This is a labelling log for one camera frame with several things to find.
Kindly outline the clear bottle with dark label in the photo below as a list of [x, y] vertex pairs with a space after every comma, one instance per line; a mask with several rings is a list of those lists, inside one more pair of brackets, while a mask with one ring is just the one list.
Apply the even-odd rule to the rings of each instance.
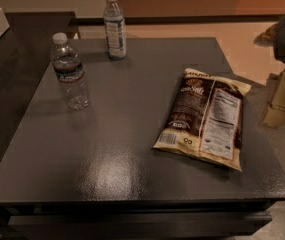
[[82, 110], [89, 105], [89, 95], [79, 52], [63, 32], [55, 33], [52, 39], [50, 60], [65, 103], [72, 110]]

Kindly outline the clear bottle with white label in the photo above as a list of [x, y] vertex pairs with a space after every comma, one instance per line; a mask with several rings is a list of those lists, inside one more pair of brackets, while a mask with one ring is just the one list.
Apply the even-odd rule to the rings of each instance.
[[106, 2], [103, 21], [108, 55], [111, 59], [124, 59], [127, 53], [124, 12], [119, 6], [118, 0], [106, 0]]

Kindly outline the brown sea salt chip bag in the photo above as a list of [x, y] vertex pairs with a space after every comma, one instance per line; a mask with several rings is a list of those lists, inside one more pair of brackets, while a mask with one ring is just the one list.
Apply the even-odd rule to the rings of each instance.
[[250, 89], [187, 68], [154, 147], [240, 170], [244, 96]]

